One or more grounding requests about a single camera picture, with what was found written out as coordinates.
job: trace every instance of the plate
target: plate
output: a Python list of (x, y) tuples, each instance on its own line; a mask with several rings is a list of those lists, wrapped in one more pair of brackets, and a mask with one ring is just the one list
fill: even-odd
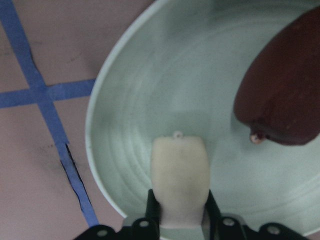
[[(320, 228), (320, 137), (305, 146), (251, 144), (233, 102), (264, 45), (315, 0), (157, 0), (118, 41), (94, 85), (86, 150), (94, 179), (124, 217), (144, 213), (154, 138), (204, 139), (210, 189), (222, 212), (257, 230)], [(201, 231), (165, 230), (167, 239)]]

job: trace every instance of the white object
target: white object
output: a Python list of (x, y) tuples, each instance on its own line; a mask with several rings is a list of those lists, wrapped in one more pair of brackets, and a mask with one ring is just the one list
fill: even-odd
[(210, 168), (201, 137), (173, 136), (154, 140), (151, 179), (161, 206), (163, 228), (196, 228), (201, 225), (208, 199)]
[[(157, 0), (126, 31), (91, 94), (86, 150), (100, 190), (122, 215), (144, 213), (153, 139), (201, 136), (222, 212), (258, 230), (320, 228), (320, 137), (261, 145), (233, 115), (239, 84), (264, 45), (318, 0)], [(161, 229), (194, 240), (201, 231)]]

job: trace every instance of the blue painter's tape strip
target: blue painter's tape strip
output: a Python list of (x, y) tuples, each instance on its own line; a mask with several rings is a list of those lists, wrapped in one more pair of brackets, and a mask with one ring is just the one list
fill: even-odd
[(29, 89), (0, 93), (0, 109), (36, 104)]
[(61, 83), (50, 86), (48, 94), (53, 101), (90, 96), (95, 79)]
[(33, 101), (38, 104), (43, 118), (58, 150), (60, 161), (67, 174), (69, 182), (76, 193), (81, 210), (89, 226), (99, 224), (94, 209), (90, 203), (85, 187), (77, 172), (77, 168), (71, 159), (67, 143), (68, 138), (59, 119), (49, 90), (37, 70), (31, 55), (30, 46), (11, 0), (0, 0), (0, 20), (13, 48), (22, 72), (30, 86), (25, 92), (30, 94)]

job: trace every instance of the maroon vegetable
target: maroon vegetable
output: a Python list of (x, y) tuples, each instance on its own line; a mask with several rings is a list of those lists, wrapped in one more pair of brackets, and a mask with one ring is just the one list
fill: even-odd
[(281, 30), (247, 70), (234, 100), (254, 143), (304, 145), (320, 132), (320, 6)]

